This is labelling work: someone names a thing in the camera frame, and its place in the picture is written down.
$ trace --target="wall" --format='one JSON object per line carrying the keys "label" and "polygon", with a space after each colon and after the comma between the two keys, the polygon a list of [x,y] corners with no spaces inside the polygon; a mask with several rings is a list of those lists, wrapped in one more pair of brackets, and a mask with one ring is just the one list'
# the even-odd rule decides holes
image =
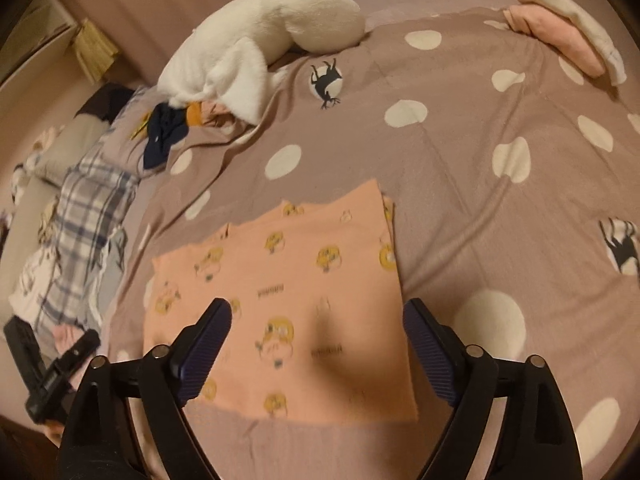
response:
{"label": "wall", "polygon": [[[49,126],[68,123],[96,89],[82,74],[73,53],[67,52],[0,118],[0,210],[13,209],[11,174],[14,166],[29,154],[40,132]],[[27,389],[1,337],[0,381],[0,415],[36,428],[24,409]]]}

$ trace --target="plaid fabric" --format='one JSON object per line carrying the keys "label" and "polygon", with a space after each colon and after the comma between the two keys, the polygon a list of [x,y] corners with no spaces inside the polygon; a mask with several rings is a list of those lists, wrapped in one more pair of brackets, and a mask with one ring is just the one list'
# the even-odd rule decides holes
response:
{"label": "plaid fabric", "polygon": [[121,224],[135,196],[138,178],[106,164],[102,143],[89,150],[67,174],[54,218],[62,273],[49,289],[35,331],[47,347],[54,325],[75,324],[84,286],[100,250]]}

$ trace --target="orange folded cloth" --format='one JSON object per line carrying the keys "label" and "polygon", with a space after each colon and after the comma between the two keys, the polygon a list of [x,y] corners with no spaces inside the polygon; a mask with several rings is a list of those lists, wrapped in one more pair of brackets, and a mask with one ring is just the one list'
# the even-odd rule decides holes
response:
{"label": "orange folded cloth", "polygon": [[392,215],[372,180],[156,258],[145,351],[226,298],[232,328],[200,402],[311,424],[416,420]]}
{"label": "orange folded cloth", "polygon": [[589,77],[600,77],[607,71],[589,40],[562,16],[537,4],[514,5],[503,13],[515,32],[535,36],[553,45]]}

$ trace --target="stuffed animal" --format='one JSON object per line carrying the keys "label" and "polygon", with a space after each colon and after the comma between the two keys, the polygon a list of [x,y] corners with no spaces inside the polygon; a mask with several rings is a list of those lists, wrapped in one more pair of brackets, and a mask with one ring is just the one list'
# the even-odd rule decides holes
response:
{"label": "stuffed animal", "polygon": [[257,124],[284,76],[268,66],[293,44],[312,54],[360,42],[364,17],[353,0],[234,0],[178,48],[158,79],[172,107],[216,98]]}

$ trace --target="bedspread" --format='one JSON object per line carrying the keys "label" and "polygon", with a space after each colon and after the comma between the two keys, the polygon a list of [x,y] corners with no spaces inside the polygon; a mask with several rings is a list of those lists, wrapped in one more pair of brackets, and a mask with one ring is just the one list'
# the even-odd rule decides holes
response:
{"label": "bedspread", "polygon": [[[375,178],[396,204],[403,297],[494,357],[544,356],[585,478],[600,478],[640,416],[639,112],[635,78],[620,90],[592,81],[487,9],[384,25],[357,47],[300,59],[251,133],[212,145],[194,131],[172,151],[134,242],[110,358],[142,354],[153,257],[282,199],[327,203]],[[449,415],[417,367],[414,389],[415,424],[253,421],[197,399],[186,415],[224,478],[405,480]],[[481,447],[470,479],[491,452]]]}

